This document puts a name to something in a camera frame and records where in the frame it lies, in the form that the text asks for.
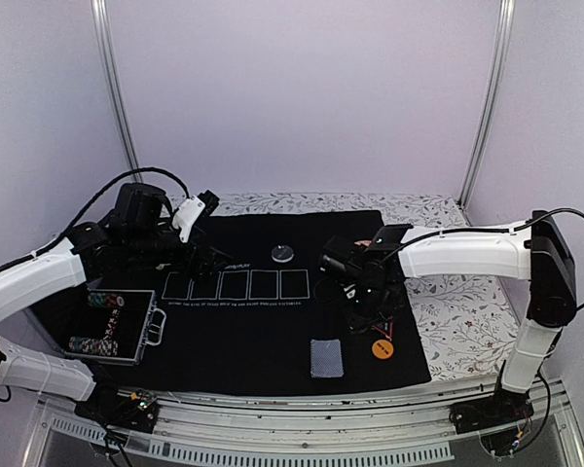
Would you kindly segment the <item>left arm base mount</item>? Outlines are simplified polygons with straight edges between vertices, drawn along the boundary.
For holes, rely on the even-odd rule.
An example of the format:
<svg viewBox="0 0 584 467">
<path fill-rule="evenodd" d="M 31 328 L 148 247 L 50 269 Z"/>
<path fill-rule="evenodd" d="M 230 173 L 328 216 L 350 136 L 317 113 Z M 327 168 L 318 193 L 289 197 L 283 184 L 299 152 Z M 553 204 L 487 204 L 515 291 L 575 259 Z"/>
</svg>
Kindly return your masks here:
<svg viewBox="0 0 584 467">
<path fill-rule="evenodd" d="M 152 434 L 160 407 L 154 392 L 136 389 L 122 392 L 110 383 L 98 384 L 86 401 L 77 401 L 74 414 L 102 427 L 119 427 Z"/>
</svg>

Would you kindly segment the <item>blue playing card deck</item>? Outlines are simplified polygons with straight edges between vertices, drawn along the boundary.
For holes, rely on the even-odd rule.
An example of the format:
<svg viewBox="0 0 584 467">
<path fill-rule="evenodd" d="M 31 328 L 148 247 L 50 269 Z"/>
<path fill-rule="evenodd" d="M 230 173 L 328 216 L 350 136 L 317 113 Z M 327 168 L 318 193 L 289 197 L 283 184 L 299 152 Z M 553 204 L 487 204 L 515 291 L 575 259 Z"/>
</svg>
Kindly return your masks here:
<svg viewBox="0 0 584 467">
<path fill-rule="evenodd" d="M 310 375 L 313 378 L 339 378 L 344 375 L 342 347 L 339 340 L 310 342 Z"/>
</svg>

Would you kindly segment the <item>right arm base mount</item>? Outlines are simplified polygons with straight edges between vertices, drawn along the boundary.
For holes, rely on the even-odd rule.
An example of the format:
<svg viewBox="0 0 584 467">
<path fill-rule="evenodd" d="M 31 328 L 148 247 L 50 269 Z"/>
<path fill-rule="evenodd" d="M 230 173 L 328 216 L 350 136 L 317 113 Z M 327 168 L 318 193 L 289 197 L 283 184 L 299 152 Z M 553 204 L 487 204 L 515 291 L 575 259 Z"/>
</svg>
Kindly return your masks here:
<svg viewBox="0 0 584 467">
<path fill-rule="evenodd" d="M 502 385 L 501 377 L 497 378 L 491 395 L 457 402 L 449 408 L 449 421 L 458 434 L 512 424 L 509 429 L 480 438 L 483 449 L 494 457 L 511 456 L 517 452 L 533 415 L 529 391 L 508 390 Z"/>
</svg>

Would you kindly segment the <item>black round dealer button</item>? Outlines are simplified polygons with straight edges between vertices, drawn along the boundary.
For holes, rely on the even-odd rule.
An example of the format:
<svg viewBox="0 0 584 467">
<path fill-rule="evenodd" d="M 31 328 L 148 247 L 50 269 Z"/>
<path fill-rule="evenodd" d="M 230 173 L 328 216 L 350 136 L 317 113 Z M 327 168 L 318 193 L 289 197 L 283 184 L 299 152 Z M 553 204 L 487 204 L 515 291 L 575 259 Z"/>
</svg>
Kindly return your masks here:
<svg viewBox="0 0 584 467">
<path fill-rule="evenodd" d="M 274 262 L 285 264 L 294 258 L 294 250 L 289 245 L 277 245 L 272 249 L 271 257 Z"/>
</svg>

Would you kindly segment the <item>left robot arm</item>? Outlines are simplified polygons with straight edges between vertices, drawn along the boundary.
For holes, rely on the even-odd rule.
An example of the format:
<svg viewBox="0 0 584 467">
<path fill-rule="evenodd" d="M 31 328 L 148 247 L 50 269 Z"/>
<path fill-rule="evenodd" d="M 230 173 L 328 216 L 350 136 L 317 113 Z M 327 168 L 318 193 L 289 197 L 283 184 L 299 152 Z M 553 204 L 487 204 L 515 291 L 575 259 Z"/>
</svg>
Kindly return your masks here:
<svg viewBox="0 0 584 467">
<path fill-rule="evenodd" d="M 210 191 L 172 206 L 165 190 L 126 183 L 98 222 L 72 221 L 44 247 L 0 268 L 0 323 L 67 289 L 112 272 L 179 267 L 195 279 L 220 271 L 228 255 L 208 246 L 201 221 L 218 207 Z M 54 357 L 0 338 L 0 385 L 87 401 L 105 422 L 125 414 L 125 401 L 86 363 Z"/>
</svg>

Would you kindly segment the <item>orange big blind button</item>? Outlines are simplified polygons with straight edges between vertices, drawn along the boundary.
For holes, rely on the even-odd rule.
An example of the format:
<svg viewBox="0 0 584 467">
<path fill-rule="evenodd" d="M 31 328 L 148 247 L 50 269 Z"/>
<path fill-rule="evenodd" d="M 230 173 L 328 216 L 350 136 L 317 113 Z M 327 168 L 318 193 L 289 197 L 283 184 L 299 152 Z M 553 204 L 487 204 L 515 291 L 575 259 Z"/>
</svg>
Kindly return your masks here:
<svg viewBox="0 0 584 467">
<path fill-rule="evenodd" d="M 376 340 L 372 344 L 372 353 L 377 359 L 387 360 L 394 353 L 393 343 L 389 340 Z"/>
</svg>

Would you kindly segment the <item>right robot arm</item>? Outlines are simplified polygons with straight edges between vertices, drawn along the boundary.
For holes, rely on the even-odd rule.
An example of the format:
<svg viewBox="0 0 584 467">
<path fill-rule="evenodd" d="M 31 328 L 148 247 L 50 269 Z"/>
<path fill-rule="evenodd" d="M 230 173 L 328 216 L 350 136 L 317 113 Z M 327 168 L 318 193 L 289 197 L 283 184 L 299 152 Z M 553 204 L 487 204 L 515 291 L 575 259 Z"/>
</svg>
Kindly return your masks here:
<svg viewBox="0 0 584 467">
<path fill-rule="evenodd" d="M 347 321 L 354 332 L 389 319 L 408 279 L 478 275 L 528 281 L 525 318 L 500 370 L 499 390 L 484 404 L 484 416 L 493 424 L 520 410 L 521 395 L 577 314 L 574 260 L 547 211 L 535 211 L 525 222 L 482 228 L 386 225 L 366 244 L 334 236 L 318 267 L 351 302 Z"/>
</svg>

